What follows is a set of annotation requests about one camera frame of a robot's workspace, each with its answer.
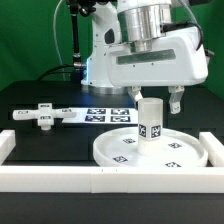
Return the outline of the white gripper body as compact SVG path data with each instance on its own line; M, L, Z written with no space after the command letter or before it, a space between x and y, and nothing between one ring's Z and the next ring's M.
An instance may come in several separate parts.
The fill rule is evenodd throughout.
M204 47L197 49L196 27L167 32L152 40L152 50L132 53L129 44L110 47L107 71L114 86L191 86L205 81Z

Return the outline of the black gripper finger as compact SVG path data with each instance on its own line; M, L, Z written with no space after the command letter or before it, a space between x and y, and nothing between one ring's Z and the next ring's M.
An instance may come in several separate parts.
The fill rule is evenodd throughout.
M140 99L142 99L141 87L140 86L132 86L128 88L128 94L133 100L134 103L137 103Z
M168 88L168 91L170 93L170 112L172 114L177 114L181 111L180 102L184 94L185 88L183 86L170 86Z

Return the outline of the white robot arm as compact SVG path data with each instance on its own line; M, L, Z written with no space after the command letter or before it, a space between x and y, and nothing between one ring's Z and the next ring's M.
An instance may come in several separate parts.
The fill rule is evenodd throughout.
M84 89L100 94L129 93L134 102L144 86L166 86L170 112L180 112L186 86L208 76L212 54L193 14L173 22L171 10L205 0L96 0L92 14L93 50L87 59Z

